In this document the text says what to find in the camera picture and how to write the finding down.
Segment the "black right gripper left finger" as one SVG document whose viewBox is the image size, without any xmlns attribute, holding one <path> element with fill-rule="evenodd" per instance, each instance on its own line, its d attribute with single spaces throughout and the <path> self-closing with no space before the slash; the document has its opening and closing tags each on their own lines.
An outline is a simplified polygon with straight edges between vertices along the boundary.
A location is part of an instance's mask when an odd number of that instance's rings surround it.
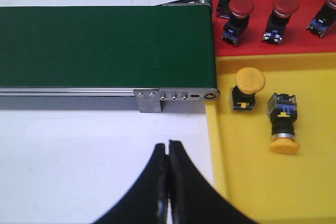
<svg viewBox="0 0 336 224">
<path fill-rule="evenodd" d="M 95 223 L 166 223 L 167 155 L 156 144 L 144 170 L 124 196 Z"/>
</svg>

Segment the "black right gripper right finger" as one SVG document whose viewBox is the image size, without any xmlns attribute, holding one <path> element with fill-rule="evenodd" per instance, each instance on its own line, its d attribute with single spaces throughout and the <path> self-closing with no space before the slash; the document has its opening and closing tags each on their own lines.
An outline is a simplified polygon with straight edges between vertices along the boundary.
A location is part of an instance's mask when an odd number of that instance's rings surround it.
<svg viewBox="0 0 336 224">
<path fill-rule="evenodd" d="M 169 190 L 173 223 L 255 223 L 203 177 L 182 142 L 169 142 Z"/>
</svg>

